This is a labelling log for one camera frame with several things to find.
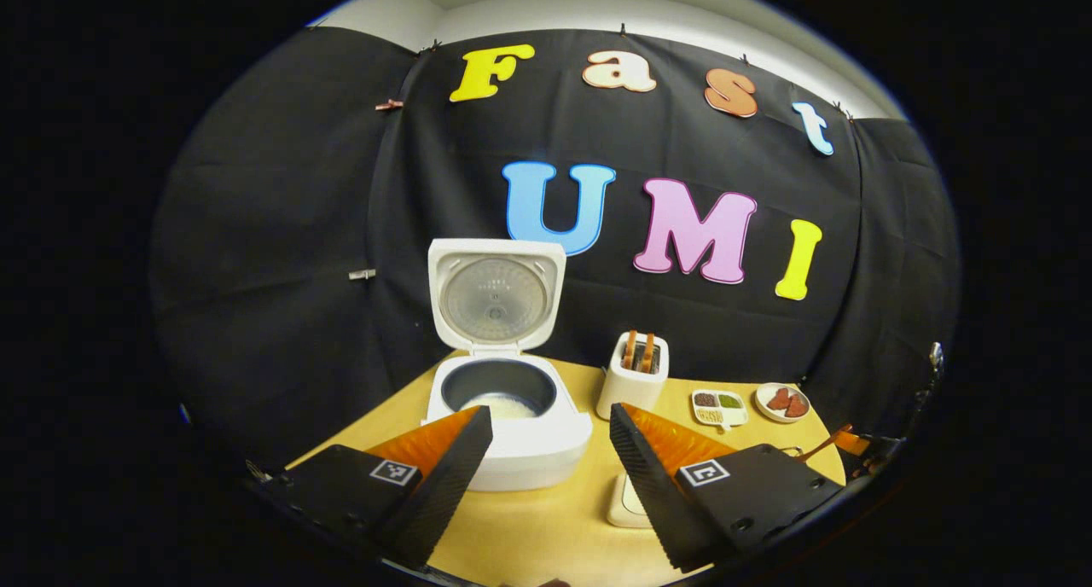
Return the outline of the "clear box of rice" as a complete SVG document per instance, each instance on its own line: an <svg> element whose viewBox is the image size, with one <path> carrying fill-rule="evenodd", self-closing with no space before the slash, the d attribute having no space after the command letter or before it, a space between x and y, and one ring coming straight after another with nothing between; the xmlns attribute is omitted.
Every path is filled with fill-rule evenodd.
<svg viewBox="0 0 1092 587"><path fill-rule="evenodd" d="M652 524L636 493L628 474L618 474L613 482L612 500L607 505L606 520L613 527L651 530Z"/></svg>

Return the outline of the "brown wooden spoon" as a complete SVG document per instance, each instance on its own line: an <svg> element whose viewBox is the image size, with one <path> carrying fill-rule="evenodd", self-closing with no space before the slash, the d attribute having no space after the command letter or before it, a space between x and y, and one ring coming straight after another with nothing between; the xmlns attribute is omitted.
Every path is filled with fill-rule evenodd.
<svg viewBox="0 0 1092 587"><path fill-rule="evenodd" d="M833 445L836 442L836 439L840 435L841 435L841 432L836 431L834 434L831 434L829 438L824 439L823 442L821 444L819 444L816 448L809 450L807 452L804 452L804 454L799 455L799 457L796 457L796 459L799 460L799 462L808 462L816 454L819 454L820 451L826 450L826 448L830 447L831 445Z"/></svg>

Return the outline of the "white divided bean dish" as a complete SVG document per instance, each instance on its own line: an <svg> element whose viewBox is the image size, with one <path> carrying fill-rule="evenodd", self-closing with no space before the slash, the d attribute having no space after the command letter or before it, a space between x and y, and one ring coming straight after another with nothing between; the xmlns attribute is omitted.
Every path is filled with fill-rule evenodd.
<svg viewBox="0 0 1092 587"><path fill-rule="evenodd" d="M690 402L695 420L699 424L729 430L732 427L746 426L750 420L748 408L736 392L695 390L690 393Z"/></svg>

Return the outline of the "white round plate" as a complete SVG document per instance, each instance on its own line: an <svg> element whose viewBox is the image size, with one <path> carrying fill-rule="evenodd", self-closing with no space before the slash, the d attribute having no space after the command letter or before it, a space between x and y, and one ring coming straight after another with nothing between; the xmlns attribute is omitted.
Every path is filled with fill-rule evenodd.
<svg viewBox="0 0 1092 587"><path fill-rule="evenodd" d="M756 405L757 409L762 415L768 416L769 419L771 419L771 420L773 420L775 422L780 422L780 423L795 423L795 422L799 422L800 420L804 419L805 416L800 417L800 419L798 419L798 420L791 421L790 419L787 419L784 416L785 411L781 411L781 410L780 411L770 411L767 408L767 402L769 402L771 399L771 397L773 395L775 395L776 390L782 388L782 387L788 387L790 392L792 393L792 395L795 392L800 392L802 393L800 390L798 390L798 388L796 388L794 386L787 385L787 384L780 384L780 382L765 382L765 384L762 384L757 390L753 390L753 405ZM809 404L810 404L810 410L809 410L809 412L807 415L810 415L812 412L811 403L809 402Z"/></svg>

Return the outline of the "white rice cooker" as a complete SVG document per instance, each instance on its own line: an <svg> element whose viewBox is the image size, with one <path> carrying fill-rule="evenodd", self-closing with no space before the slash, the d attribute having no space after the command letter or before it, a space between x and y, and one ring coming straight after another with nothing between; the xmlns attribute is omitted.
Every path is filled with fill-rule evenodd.
<svg viewBox="0 0 1092 587"><path fill-rule="evenodd" d="M590 415L533 354L555 327L566 253L556 242L437 238L427 269L434 327L453 350L434 370L425 423L486 407L494 439L468 489L560 486L587 450Z"/></svg>

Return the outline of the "black backdrop cloth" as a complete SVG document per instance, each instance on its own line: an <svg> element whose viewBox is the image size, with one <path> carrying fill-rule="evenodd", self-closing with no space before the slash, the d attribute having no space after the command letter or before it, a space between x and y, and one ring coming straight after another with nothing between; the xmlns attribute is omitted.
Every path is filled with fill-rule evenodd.
<svg viewBox="0 0 1092 587"><path fill-rule="evenodd" d="M280 470L451 352L432 241L512 237L569 256L537 354L606 366L651 331L670 376L802 382L863 433L956 330L956 214L904 120L620 32L410 53L321 27L207 110L154 218L149 291L195 431L230 471Z"/></svg>

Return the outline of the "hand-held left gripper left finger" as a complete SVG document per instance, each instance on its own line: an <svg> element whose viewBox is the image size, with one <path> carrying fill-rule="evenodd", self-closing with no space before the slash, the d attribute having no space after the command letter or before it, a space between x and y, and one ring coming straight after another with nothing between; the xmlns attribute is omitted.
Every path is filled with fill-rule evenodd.
<svg viewBox="0 0 1092 587"><path fill-rule="evenodd" d="M471 407L370 450L330 445L258 498L351 555L424 567L494 439L491 410Z"/></svg>

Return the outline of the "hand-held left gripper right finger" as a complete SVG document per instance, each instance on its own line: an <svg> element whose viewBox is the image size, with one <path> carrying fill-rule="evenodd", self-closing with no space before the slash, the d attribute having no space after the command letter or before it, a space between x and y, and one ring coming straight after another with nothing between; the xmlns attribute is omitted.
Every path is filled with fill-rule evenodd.
<svg viewBox="0 0 1092 587"><path fill-rule="evenodd" d="M769 444L734 450L625 402L612 444L673 567L751 555L843 487Z"/></svg>

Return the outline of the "white toaster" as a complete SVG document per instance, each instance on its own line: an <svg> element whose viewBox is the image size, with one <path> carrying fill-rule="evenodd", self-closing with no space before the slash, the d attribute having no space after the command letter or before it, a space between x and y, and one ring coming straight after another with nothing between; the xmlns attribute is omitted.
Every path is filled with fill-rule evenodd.
<svg viewBox="0 0 1092 587"><path fill-rule="evenodd" d="M595 406L595 414L603 420L612 417L612 405L616 402L636 405L644 410L651 410L658 402L666 378L670 373L670 347L667 343L655 335L655 354L651 374L641 373L639 364L643 354L645 334L638 331L636 336L636 357L633 357L633 369L624 369L621 358L624 357L624 343L628 332L624 332L616 346L613 347L612 357L605 368L605 378Z"/></svg>

